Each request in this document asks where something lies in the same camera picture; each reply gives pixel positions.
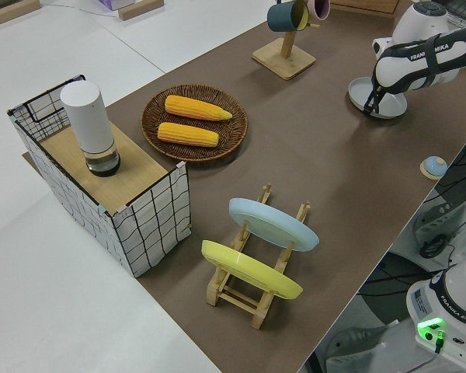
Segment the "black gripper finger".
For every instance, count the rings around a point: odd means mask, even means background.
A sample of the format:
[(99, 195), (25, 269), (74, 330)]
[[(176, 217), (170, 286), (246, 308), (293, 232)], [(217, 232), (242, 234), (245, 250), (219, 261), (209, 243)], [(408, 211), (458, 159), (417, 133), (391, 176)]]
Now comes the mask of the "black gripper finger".
[(384, 98), (384, 91), (380, 89), (374, 89), (371, 91), (370, 95), (367, 98), (367, 101), (363, 105), (363, 112), (366, 115), (379, 114), (380, 113), (380, 104)]

